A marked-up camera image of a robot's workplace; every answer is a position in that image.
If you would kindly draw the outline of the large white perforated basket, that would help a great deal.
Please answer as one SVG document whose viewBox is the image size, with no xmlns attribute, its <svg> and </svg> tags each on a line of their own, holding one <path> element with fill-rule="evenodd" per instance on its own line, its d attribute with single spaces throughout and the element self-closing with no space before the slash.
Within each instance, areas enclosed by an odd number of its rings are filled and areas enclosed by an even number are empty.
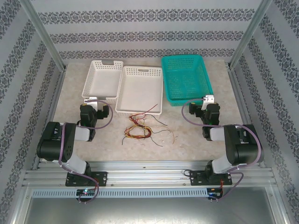
<svg viewBox="0 0 299 224">
<path fill-rule="evenodd" d="M 124 66 L 115 111 L 129 117 L 141 113 L 159 118 L 162 114 L 163 71 L 159 67 Z"/>
</svg>

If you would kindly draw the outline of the aluminium frame post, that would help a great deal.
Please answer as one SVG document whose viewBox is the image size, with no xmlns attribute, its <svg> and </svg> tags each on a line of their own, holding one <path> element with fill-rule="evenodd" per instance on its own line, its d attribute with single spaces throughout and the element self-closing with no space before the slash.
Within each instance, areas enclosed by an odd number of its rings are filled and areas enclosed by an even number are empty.
<svg viewBox="0 0 299 224">
<path fill-rule="evenodd" d="M 240 57 L 242 56 L 244 50 L 246 49 L 247 44 L 251 40 L 252 36 L 254 35 L 259 23 L 261 22 L 262 18 L 264 17 L 266 11 L 268 10 L 270 4 L 273 0 L 261 0 L 258 8 L 256 9 L 252 20 L 250 21 L 243 37 L 240 40 L 234 54 L 232 55 L 231 60 L 228 63 L 228 67 L 232 70 L 236 64 L 238 63 Z"/>
<path fill-rule="evenodd" d="M 26 12 L 27 16 L 31 20 L 33 26 L 35 27 L 36 31 L 38 32 L 41 40 L 43 41 L 44 45 L 46 46 L 47 50 L 49 51 L 52 59 L 54 60 L 56 66 L 60 71 L 64 71 L 66 66 L 55 47 L 53 40 L 51 39 L 48 31 L 46 30 L 39 14 L 35 10 L 31 0 L 18 0 L 23 7 L 24 11 Z"/>
</svg>

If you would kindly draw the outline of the teal perforated basket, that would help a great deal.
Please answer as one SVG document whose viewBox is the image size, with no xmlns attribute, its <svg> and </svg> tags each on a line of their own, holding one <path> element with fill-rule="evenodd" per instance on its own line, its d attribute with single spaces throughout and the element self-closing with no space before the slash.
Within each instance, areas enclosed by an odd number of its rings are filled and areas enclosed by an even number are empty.
<svg viewBox="0 0 299 224">
<path fill-rule="evenodd" d="M 209 76 L 200 55 L 173 55 L 161 59 L 164 86 L 171 106 L 213 95 Z"/>
</svg>

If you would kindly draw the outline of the aluminium side rail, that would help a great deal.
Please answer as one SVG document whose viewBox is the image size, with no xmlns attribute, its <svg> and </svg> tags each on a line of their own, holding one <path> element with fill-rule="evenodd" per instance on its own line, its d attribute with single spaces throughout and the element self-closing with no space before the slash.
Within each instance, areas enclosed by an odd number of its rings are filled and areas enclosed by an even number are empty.
<svg viewBox="0 0 299 224">
<path fill-rule="evenodd" d="M 232 124 L 252 124 L 252 120 L 250 119 L 249 112 L 247 110 L 245 100 L 243 98 L 242 91 L 238 84 L 235 72 L 230 68 L 227 68 L 227 73 L 234 94 L 235 104 L 237 105 L 239 112 L 239 115 L 236 115 L 237 118 L 231 119 L 233 121 Z"/>
<path fill-rule="evenodd" d="M 60 73 L 59 79 L 56 83 L 55 91 L 53 93 L 51 103 L 50 103 L 50 107 L 48 109 L 48 116 L 47 116 L 47 119 L 44 123 L 43 129 L 42 129 L 42 132 L 41 132 L 41 136 L 43 135 L 43 132 L 44 132 L 46 126 L 47 126 L 47 123 L 52 121 L 53 118 L 54 118 L 55 111 L 56 111 L 57 104 L 58 104 L 58 100 L 59 100 L 59 96 L 60 96 L 61 89 L 62 89 L 62 86 L 63 86 L 65 74 L 66 74 L 66 69 L 63 72 Z M 35 156 L 34 156 L 34 159 L 33 159 L 31 170 L 37 170 L 37 168 L 39 166 L 39 161 L 40 161 L 40 158 L 37 156 L 37 153 L 36 153 Z"/>
</svg>

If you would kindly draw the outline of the aluminium mounting rail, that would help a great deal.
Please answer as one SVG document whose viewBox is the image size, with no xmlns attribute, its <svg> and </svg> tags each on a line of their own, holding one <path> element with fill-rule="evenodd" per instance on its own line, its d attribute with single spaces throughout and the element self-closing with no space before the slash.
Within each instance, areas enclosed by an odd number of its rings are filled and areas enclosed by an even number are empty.
<svg viewBox="0 0 299 224">
<path fill-rule="evenodd" d="M 101 161 L 91 162 L 93 171 L 107 172 L 107 187 L 162 188 L 190 187 L 187 170 L 203 170 L 207 161 Z M 241 168 L 244 177 L 240 187 L 275 186 L 277 181 L 271 168 L 263 164 Z M 63 188 L 67 173 L 57 164 L 41 161 L 36 170 L 28 170 L 23 187 Z"/>
</svg>

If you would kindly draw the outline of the steel base sheet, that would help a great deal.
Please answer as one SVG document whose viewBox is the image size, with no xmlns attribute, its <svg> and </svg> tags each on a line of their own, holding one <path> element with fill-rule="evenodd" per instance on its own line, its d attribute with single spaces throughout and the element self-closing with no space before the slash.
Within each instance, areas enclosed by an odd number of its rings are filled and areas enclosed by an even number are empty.
<svg viewBox="0 0 299 224">
<path fill-rule="evenodd" d="M 178 189 L 171 197 L 138 196 L 139 189 L 103 189 L 80 204 L 74 190 L 24 189 L 11 224 L 292 224 L 276 187 L 241 187 L 222 200 Z"/>
</svg>

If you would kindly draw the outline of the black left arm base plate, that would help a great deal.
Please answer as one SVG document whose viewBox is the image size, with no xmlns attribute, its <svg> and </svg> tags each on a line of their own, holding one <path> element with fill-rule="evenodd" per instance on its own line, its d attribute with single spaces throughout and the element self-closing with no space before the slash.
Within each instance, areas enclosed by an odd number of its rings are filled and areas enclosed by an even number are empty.
<svg viewBox="0 0 299 224">
<path fill-rule="evenodd" d="M 98 182 L 100 187 L 107 184 L 107 172 L 92 172 L 91 178 Z M 67 173 L 66 187 L 95 187 L 95 182 L 89 178 Z"/>
</svg>

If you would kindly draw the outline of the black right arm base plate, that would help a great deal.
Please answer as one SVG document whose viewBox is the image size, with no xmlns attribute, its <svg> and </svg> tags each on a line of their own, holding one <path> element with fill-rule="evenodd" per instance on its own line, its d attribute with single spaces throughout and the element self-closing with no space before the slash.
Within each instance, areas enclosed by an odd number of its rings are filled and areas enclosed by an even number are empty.
<svg viewBox="0 0 299 224">
<path fill-rule="evenodd" d="M 190 171 L 190 182 L 192 186 L 232 185 L 229 174 L 208 174 L 205 171 Z"/>
</svg>

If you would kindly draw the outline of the small white perforated basket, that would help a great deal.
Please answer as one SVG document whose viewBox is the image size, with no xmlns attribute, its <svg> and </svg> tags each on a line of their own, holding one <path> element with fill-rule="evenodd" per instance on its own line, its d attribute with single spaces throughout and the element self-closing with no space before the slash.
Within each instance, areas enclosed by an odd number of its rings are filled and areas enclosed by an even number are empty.
<svg viewBox="0 0 299 224">
<path fill-rule="evenodd" d="M 115 104 L 122 69 L 123 61 L 93 60 L 85 80 L 82 98 L 97 97 L 109 104 Z"/>
</svg>

